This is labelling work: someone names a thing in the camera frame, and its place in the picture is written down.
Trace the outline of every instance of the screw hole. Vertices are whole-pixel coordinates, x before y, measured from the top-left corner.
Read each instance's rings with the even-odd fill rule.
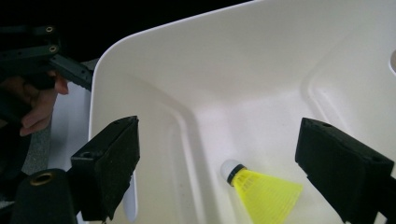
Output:
[[[49,47],[49,51],[50,52],[55,52],[56,51],[56,46],[51,46],[51,47]]]
[[[53,27],[52,26],[48,26],[47,28],[46,28],[46,32],[47,33],[51,33],[53,31]]]
[[[45,185],[51,181],[53,178],[53,173],[44,173],[42,175],[36,176],[30,181],[33,186]]]

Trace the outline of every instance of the human hand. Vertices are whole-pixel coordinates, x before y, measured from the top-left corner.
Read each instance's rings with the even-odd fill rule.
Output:
[[[10,77],[0,84],[0,88],[9,91],[32,107],[32,110],[21,119],[21,136],[45,129],[50,124],[58,93],[62,95],[68,93],[67,80],[59,72],[49,71],[48,75],[55,80],[53,89],[38,90],[22,77]]]

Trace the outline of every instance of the white sink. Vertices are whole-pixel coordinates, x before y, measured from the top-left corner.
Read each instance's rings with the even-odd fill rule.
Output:
[[[396,160],[395,12],[385,0],[253,1],[114,44],[95,68],[90,138],[136,115],[141,159],[113,222],[250,223],[219,171],[235,159],[304,185],[286,223],[342,223],[294,161],[300,122]]]

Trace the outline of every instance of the yellow shuttlecock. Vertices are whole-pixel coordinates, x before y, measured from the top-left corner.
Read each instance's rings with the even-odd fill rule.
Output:
[[[255,224],[283,223],[303,190],[300,184],[253,172],[234,160],[224,162],[220,170]]]

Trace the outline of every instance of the white surface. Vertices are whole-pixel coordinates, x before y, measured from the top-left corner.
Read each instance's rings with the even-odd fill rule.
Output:
[[[95,70],[90,137],[139,117],[134,223],[249,223],[220,175],[228,159],[304,185],[286,223],[342,223],[294,161],[300,123],[328,122],[396,160],[395,11],[255,1],[116,43]],[[130,212],[122,204],[114,223]]]
[[[69,82],[69,94],[59,94],[51,123],[49,168],[68,170],[70,158],[88,142],[91,93]]]

